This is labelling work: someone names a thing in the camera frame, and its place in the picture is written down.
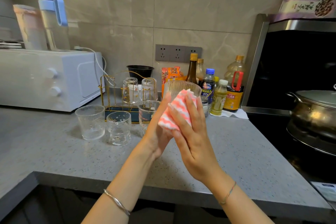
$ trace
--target sticker on stove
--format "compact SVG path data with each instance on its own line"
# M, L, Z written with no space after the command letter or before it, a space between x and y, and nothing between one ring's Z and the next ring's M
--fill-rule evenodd
M336 202L336 184L311 182L326 200Z

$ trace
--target pot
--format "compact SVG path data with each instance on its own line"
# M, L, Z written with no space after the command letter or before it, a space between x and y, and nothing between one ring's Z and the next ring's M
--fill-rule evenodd
M336 91L301 90L287 95L297 100L290 112L295 124L336 140Z

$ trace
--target pot lid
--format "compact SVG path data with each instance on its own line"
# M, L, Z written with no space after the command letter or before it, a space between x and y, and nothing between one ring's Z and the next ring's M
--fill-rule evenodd
M336 91L300 90L297 91L296 94L303 97L308 102L336 109Z

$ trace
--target red bottle handle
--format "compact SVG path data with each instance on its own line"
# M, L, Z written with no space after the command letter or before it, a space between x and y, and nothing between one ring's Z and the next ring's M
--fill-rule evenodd
M235 82L235 77L236 77L236 74L239 73L239 77L238 77L238 82L237 82L237 86L235 87L233 85L233 83ZM242 85L242 80L243 80L243 75L244 75L244 72L242 71L236 71L234 74L233 74L233 79L232 79L232 83L231 83L231 86L232 88L235 90L235 91L240 91L240 87Z

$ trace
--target countertop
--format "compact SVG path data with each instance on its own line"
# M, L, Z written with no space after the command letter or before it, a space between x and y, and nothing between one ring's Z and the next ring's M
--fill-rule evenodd
M335 212L249 120L207 117L209 138L223 170L269 216L333 223ZM0 108L0 220L38 184L101 193L137 145L111 146L81 138L74 113ZM186 170L170 141L147 177L140 198L220 206Z

